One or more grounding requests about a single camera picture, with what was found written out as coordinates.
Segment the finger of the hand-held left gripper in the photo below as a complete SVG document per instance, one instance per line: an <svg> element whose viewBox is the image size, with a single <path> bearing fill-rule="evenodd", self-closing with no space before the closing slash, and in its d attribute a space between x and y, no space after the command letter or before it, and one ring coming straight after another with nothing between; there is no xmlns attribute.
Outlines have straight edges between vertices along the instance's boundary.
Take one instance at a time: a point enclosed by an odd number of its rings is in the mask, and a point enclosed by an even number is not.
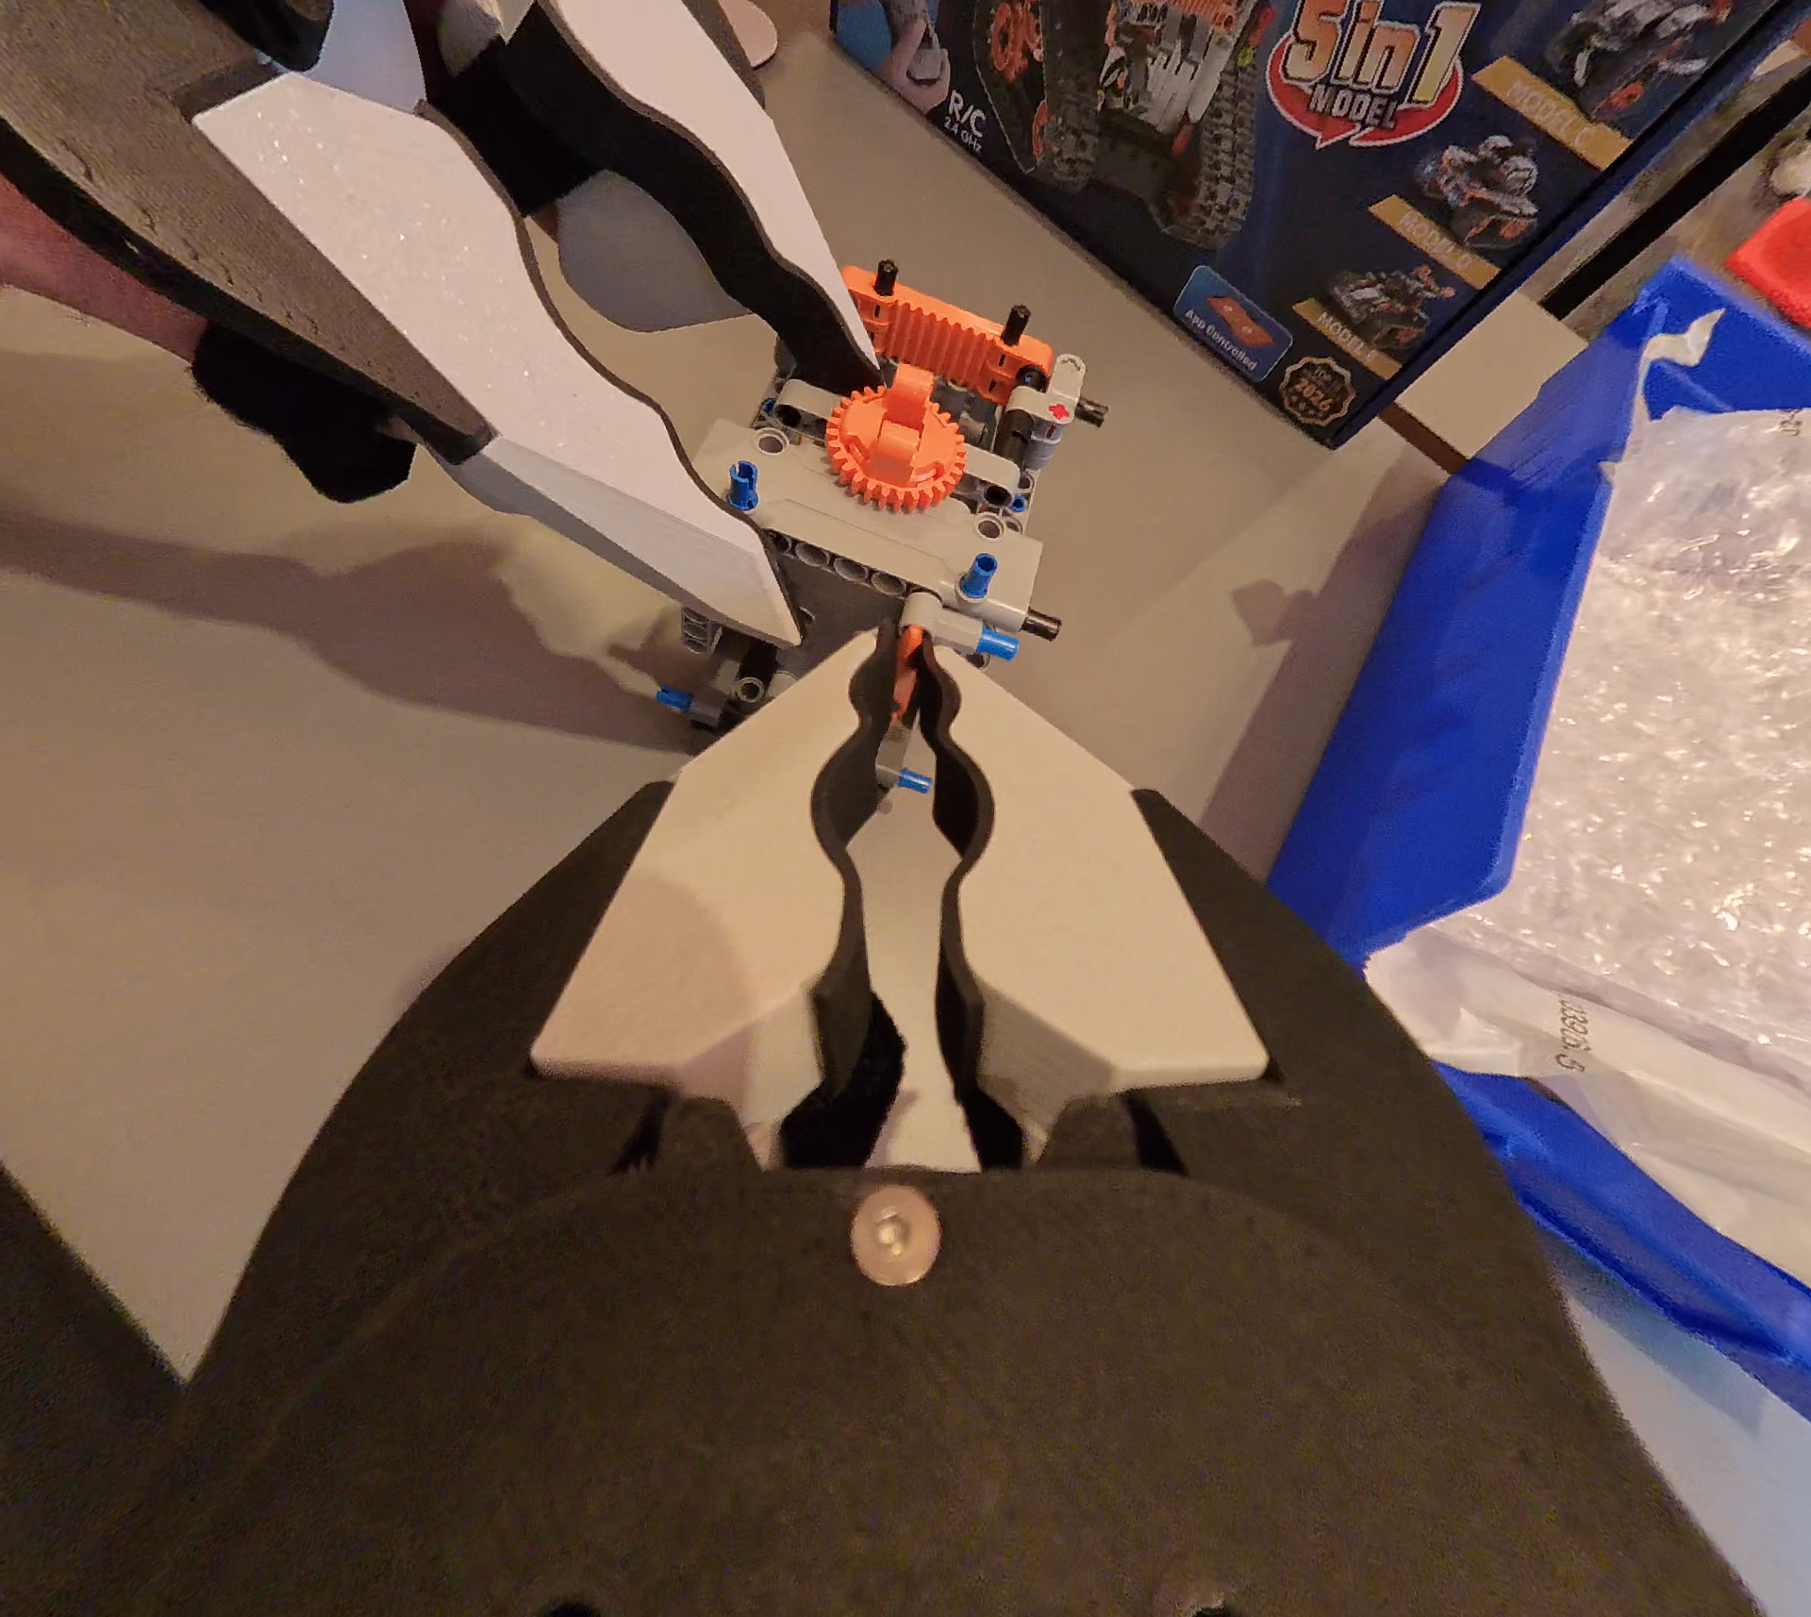
<svg viewBox="0 0 1811 1617"><path fill-rule="evenodd" d="M451 466L472 496L721 624L798 638L758 525L692 474L661 408L571 335L513 204L451 128L302 73L192 123L487 420L491 439Z"/></svg>
<svg viewBox="0 0 1811 1617"><path fill-rule="evenodd" d="M626 329L761 317L805 379L877 379L813 201L716 0L498 0L503 73L579 157L561 186L564 280Z"/></svg>

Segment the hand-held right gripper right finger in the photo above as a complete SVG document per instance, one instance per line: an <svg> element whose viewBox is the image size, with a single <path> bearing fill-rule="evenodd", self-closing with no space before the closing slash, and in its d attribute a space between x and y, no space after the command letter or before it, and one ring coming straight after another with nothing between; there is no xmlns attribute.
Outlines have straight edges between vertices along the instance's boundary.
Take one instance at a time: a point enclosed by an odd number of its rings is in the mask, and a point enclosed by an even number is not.
<svg viewBox="0 0 1811 1617"><path fill-rule="evenodd" d="M1264 1076L1270 1051L1138 789L960 654L926 647L941 893L935 1029L983 1167L1124 1091Z"/></svg>

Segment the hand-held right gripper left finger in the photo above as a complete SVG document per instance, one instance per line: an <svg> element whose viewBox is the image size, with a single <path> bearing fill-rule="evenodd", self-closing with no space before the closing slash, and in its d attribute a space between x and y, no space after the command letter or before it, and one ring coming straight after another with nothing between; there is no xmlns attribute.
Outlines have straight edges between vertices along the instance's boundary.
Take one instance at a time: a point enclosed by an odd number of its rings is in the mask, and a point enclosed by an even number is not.
<svg viewBox="0 0 1811 1617"><path fill-rule="evenodd" d="M531 1062L727 1102L787 1165L871 1158L902 1076L849 843L882 803L898 632L860 632L672 778Z"/></svg>

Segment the orange grey claw assembly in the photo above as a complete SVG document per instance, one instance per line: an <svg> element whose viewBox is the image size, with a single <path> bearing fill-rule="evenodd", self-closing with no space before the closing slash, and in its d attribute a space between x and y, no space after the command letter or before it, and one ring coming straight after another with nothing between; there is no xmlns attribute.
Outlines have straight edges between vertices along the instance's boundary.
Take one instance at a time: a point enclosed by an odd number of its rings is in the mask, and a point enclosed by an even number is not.
<svg viewBox="0 0 1811 1617"><path fill-rule="evenodd" d="M916 718L916 657L927 641L935 641L974 664L989 657L1014 660L1018 654L1015 632L993 628L983 613L974 613L972 609L950 609L931 588L909 588L902 605L898 605L895 716L875 760L875 776L884 789L933 789L931 774L909 769L909 731Z"/></svg>

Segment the grey orange toy robot model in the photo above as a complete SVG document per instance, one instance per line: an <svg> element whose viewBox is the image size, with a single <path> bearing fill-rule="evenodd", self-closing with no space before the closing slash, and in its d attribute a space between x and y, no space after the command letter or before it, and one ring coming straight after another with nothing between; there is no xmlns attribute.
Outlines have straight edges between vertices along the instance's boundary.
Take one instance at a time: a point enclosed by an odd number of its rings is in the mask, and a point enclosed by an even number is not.
<svg viewBox="0 0 1811 1617"><path fill-rule="evenodd" d="M778 355L747 423L716 420L697 470L763 537L798 638L734 632L681 612L694 689L656 701L723 731L877 623L927 632L968 660L1011 660L1063 623L1036 605L1043 543L1030 517L1066 431L1100 426L1088 365L1005 321L911 289L895 260L844 266L882 383L844 395Z"/></svg>

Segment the person's left hand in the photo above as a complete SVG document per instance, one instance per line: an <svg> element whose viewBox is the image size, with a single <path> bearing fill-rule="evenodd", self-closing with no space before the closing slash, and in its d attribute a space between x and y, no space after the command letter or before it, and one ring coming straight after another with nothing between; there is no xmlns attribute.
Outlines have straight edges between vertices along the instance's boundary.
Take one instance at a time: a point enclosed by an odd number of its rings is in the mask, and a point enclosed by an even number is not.
<svg viewBox="0 0 1811 1617"><path fill-rule="evenodd" d="M82 245L9 178L4 178L4 287L145 339L187 365L206 329L205 317Z"/></svg>

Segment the blue storage bin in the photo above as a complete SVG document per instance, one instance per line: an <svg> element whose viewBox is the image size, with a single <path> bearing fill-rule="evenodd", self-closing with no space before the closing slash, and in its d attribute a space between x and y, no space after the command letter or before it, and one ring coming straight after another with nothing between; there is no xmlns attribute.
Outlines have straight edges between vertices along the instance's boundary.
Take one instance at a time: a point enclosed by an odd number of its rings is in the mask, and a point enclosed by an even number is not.
<svg viewBox="0 0 1811 1617"><path fill-rule="evenodd" d="M1508 882L1553 692L1636 413L1805 411L1809 335L1666 260L1436 496L1270 887L1348 964ZM1809 1416L1809 1282L1702 1219L1538 1088L1444 1065L1528 1215Z"/></svg>

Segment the dark blue robot kit box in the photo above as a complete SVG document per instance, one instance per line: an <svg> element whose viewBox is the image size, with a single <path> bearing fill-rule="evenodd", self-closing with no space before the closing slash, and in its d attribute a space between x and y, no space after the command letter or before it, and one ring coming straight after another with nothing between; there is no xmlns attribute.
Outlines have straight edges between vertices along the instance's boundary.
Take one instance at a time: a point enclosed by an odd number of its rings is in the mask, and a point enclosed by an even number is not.
<svg viewBox="0 0 1811 1617"><path fill-rule="evenodd" d="M1321 445L1809 0L842 0L838 40Z"/></svg>

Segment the red plastic object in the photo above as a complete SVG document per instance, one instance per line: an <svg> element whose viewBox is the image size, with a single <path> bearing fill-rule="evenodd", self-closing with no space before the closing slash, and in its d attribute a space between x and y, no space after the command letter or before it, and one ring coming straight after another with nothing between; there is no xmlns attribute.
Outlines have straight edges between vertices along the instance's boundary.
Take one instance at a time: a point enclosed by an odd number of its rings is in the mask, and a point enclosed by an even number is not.
<svg viewBox="0 0 1811 1617"><path fill-rule="evenodd" d="M1801 329L1811 328L1809 198L1784 201L1735 245L1727 270Z"/></svg>

